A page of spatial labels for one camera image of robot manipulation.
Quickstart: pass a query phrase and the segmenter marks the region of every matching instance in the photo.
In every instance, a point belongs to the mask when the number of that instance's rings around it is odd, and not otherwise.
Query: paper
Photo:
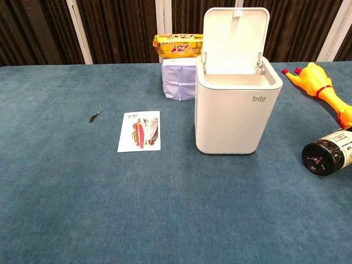
[[[124,113],[117,152],[160,149],[160,111]]]

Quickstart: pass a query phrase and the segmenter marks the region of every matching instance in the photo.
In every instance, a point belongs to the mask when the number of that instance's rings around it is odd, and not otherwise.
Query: curtain
[[[0,1],[0,66],[83,62],[65,0]]]
[[[352,26],[348,30],[334,61],[352,61]]]
[[[212,7],[234,7],[235,0],[172,0],[172,32],[202,34],[204,15]]]
[[[342,0],[245,0],[270,13],[264,56],[271,62],[316,61]]]
[[[77,0],[94,63],[158,62],[155,0]]]

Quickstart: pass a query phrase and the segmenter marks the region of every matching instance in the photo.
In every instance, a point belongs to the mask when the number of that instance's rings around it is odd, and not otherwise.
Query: rubber chicken
[[[282,70],[282,73],[293,84],[305,90],[308,95],[327,102],[336,111],[337,121],[343,129],[352,126],[352,106],[346,104],[336,95],[331,79],[328,78],[323,68],[310,62],[306,68],[303,70],[296,68],[295,72],[298,76],[291,74],[286,69]]]

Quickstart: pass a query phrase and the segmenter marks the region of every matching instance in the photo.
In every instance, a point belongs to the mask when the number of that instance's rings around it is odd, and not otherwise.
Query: bottle
[[[328,176],[352,163],[352,126],[306,145],[303,164],[311,172]]]

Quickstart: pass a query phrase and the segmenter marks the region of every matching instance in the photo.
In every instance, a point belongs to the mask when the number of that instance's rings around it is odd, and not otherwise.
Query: snack package
[[[164,59],[197,57],[202,54],[202,45],[202,34],[156,35],[153,41],[153,47]]]

